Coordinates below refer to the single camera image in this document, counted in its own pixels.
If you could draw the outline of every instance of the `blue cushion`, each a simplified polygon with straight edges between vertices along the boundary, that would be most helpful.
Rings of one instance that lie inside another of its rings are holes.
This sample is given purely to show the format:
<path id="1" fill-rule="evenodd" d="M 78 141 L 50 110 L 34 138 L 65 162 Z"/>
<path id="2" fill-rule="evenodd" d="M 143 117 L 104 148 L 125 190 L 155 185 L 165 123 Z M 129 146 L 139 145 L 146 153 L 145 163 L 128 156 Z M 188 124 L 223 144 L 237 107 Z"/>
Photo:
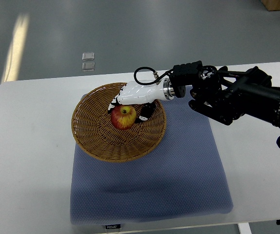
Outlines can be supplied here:
<path id="1" fill-rule="evenodd" d="M 163 102 L 167 129 L 151 153 L 109 163 L 75 146 L 71 222 L 146 222 L 228 213 L 233 204 L 208 118 L 189 97 Z"/>

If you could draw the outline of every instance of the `floor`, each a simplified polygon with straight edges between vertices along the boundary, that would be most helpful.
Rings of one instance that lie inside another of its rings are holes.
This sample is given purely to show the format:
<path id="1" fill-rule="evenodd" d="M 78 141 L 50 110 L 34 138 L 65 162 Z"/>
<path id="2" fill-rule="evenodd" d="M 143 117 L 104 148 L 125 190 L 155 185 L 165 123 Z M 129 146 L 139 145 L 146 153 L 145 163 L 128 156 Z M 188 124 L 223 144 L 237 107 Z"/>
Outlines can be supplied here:
<path id="1" fill-rule="evenodd" d="M 83 52 L 95 70 L 82 71 Z M 0 0 L 0 84 L 10 80 L 280 61 L 280 11 L 259 0 Z M 280 233 L 275 221 L 253 234 Z M 154 233 L 239 233 L 236 225 Z"/>

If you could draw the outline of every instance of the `wicker basket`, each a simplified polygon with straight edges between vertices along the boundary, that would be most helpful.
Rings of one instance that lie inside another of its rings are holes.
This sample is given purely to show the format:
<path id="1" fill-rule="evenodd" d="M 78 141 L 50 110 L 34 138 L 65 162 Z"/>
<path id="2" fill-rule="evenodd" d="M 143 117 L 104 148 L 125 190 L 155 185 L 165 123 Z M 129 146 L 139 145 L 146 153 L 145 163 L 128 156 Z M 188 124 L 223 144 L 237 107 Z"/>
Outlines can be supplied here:
<path id="1" fill-rule="evenodd" d="M 85 95 L 72 116 L 72 132 L 76 143 L 88 155 L 107 162 L 127 162 L 151 152 L 161 141 L 166 129 L 166 114 L 161 102 L 155 101 L 152 117 L 118 130 L 107 108 L 125 83 L 100 86 Z M 133 105 L 139 116 L 142 105 Z"/>

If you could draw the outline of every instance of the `apple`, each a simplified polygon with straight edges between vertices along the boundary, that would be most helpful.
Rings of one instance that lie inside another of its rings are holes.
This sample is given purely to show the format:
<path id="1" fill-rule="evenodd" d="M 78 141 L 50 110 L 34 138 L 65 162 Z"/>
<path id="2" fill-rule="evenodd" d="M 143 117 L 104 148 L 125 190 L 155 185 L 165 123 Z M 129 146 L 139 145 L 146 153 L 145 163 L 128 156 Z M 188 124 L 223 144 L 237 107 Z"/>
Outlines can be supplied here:
<path id="1" fill-rule="evenodd" d="M 132 106 L 115 106 L 111 112 L 111 122 L 115 128 L 127 130 L 132 127 L 137 117 L 137 112 Z"/>

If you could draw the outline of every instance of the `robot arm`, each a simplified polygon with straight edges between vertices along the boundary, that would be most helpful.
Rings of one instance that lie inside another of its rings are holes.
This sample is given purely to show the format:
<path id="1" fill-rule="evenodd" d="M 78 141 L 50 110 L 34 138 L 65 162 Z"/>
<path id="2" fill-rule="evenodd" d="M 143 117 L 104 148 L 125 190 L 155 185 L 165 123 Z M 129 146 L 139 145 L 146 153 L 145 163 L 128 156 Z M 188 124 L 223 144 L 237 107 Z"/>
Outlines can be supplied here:
<path id="1" fill-rule="evenodd" d="M 156 79 L 139 82 L 137 72 L 141 69 L 153 71 Z M 182 98 L 186 85 L 192 85 L 190 95 L 193 100 L 189 101 L 189 106 L 202 115 L 230 125 L 233 120 L 248 114 L 280 128 L 280 87 L 272 87 L 271 76 L 258 67 L 236 72 L 228 71 L 226 66 L 217 70 L 214 66 L 203 66 L 201 61 L 197 61 L 175 65 L 161 77 L 152 68 L 142 67 L 135 71 L 134 78 L 135 81 L 124 86 L 113 99 L 109 112 L 118 104 L 146 103 L 145 109 L 155 99 Z M 152 114 L 141 111 L 140 115 L 145 115 L 144 121 Z M 280 137 L 277 145 L 280 148 Z"/>

